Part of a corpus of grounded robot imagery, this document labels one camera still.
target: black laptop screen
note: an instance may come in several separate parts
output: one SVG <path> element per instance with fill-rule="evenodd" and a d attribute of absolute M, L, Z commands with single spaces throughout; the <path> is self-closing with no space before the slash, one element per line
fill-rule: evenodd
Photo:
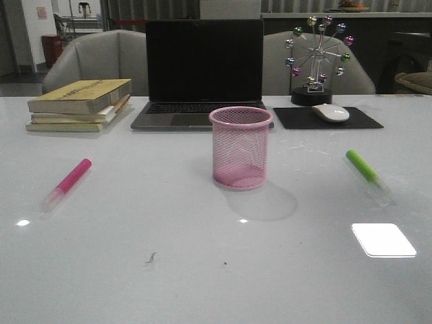
<path fill-rule="evenodd" d="M 157 20 L 146 25 L 151 101 L 261 99 L 262 20 Z"/>

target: mouse pad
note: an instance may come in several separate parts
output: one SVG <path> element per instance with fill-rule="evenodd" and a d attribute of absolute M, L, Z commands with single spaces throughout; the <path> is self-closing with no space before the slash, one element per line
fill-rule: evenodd
<path fill-rule="evenodd" d="M 355 107 L 344 107 L 350 113 L 346 121 L 332 123 L 315 115 L 311 107 L 274 108 L 276 116 L 287 130 L 349 130 L 359 128 L 384 128 Z"/>

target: ferris wheel desk toy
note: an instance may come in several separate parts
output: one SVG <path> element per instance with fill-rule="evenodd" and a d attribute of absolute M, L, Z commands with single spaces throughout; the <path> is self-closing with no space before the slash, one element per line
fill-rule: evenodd
<path fill-rule="evenodd" d="M 302 87 L 294 88 L 291 91 L 291 102 L 297 105 L 313 106 L 322 103 L 331 103 L 332 93 L 330 89 L 325 87 L 325 81 L 328 75 L 325 73 L 325 66 L 335 66 L 334 73 L 336 76 L 341 76 L 345 72 L 345 67 L 339 64 L 346 63 L 350 60 L 349 53 L 337 54 L 331 50 L 339 45 L 329 44 L 329 41 L 337 34 L 345 32 L 346 25 L 338 24 L 335 27 L 335 32 L 332 36 L 325 36 L 325 32 L 332 25 L 333 18 L 325 16 L 322 18 L 321 24 L 318 25 L 317 17 L 309 17 L 307 24 L 312 28 L 313 37 L 308 40 L 303 35 L 303 29 L 296 27 L 292 31 L 293 38 L 286 40 L 286 48 L 288 49 L 288 58 L 286 66 L 290 68 L 291 77 L 300 78 L 305 74 L 302 67 L 310 64 L 309 73 L 306 75 Z M 296 38 L 303 38 L 307 43 L 307 54 L 302 57 L 292 57 L 292 48 L 296 46 Z M 346 36 L 342 41 L 346 46 L 352 45 L 354 42 L 353 36 Z"/>

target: pencil cup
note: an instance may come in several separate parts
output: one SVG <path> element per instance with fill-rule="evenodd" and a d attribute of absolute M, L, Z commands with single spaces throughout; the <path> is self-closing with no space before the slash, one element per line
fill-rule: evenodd
<path fill-rule="evenodd" d="M 224 188 L 259 187 L 267 174 L 267 139 L 273 116 L 264 109 L 225 107 L 209 116 L 213 125 L 213 179 Z"/>

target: pink highlighter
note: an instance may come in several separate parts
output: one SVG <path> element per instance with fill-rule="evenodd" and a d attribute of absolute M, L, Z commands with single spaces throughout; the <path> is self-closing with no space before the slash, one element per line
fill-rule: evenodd
<path fill-rule="evenodd" d="M 53 210 L 55 205 L 66 195 L 70 188 L 82 177 L 88 168 L 92 165 L 90 159 L 83 159 L 75 169 L 69 173 L 66 178 L 60 182 L 53 191 L 42 202 L 42 210 L 48 213 Z"/>

